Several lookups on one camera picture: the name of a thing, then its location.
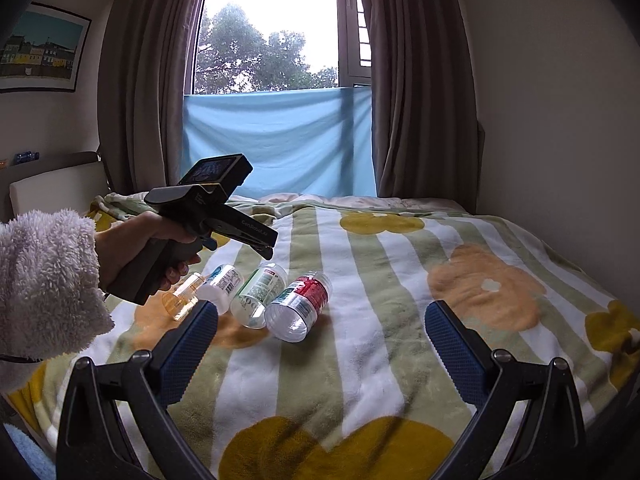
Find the fingers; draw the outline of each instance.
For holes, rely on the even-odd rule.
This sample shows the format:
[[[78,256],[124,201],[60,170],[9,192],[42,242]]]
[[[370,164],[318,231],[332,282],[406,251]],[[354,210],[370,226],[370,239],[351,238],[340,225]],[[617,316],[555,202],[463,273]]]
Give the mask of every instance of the fingers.
[[[189,273],[189,266],[200,262],[200,257],[196,254],[189,258],[186,262],[180,262],[177,269],[170,267],[166,270],[164,278],[160,282],[159,290],[170,290],[172,286],[180,281],[183,276]]]
[[[196,237],[189,234],[184,227],[177,222],[169,220],[163,216],[157,215],[151,211],[145,211],[138,216],[144,218],[148,222],[150,238],[159,238],[160,240],[175,240],[181,244],[190,244]]]

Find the gripper handle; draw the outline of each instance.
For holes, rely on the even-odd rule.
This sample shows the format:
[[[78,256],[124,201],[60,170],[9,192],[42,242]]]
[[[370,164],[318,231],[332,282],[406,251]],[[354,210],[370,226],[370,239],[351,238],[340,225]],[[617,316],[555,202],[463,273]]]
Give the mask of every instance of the gripper handle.
[[[202,240],[199,238],[190,244],[151,238],[138,256],[123,267],[106,292],[121,300],[145,304],[149,296],[160,289],[169,267],[177,267],[201,249]]]

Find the screw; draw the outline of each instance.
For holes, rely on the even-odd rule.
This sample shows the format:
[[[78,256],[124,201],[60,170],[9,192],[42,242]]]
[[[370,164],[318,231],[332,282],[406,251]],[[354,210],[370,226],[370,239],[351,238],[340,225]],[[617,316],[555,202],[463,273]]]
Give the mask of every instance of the screw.
[[[561,357],[556,357],[554,359],[554,366],[558,368],[558,370],[566,370],[569,367],[569,363]]]
[[[78,370],[82,370],[83,368],[87,368],[89,364],[91,364],[91,359],[88,357],[81,357],[76,361],[76,368]]]
[[[151,357],[151,352],[149,350],[138,350],[137,352],[134,352],[134,354],[131,356],[131,359],[136,362],[136,361],[146,361]]]
[[[494,351],[494,358],[496,361],[500,361],[501,363],[508,363],[513,359],[513,356],[506,350],[500,349]]]

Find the display screen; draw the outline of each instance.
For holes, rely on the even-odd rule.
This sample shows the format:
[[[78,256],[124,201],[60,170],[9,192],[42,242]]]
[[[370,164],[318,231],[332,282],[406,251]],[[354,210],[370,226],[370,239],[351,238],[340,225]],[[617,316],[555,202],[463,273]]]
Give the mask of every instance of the display screen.
[[[191,168],[180,184],[218,182],[235,160],[234,156],[204,160]]]

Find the window frame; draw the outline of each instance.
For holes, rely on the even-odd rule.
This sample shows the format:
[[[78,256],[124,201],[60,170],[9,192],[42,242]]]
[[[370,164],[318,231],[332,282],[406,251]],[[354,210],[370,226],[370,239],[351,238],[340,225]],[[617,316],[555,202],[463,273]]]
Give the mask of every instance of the window frame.
[[[338,85],[371,85],[371,67],[360,63],[357,0],[338,0]]]
[[[198,56],[198,38],[202,26],[205,0],[197,0],[194,22],[186,56],[184,94],[194,93],[195,69]],[[370,86],[371,67],[360,63],[360,31],[358,30],[357,0],[337,0],[338,26],[338,86]]]

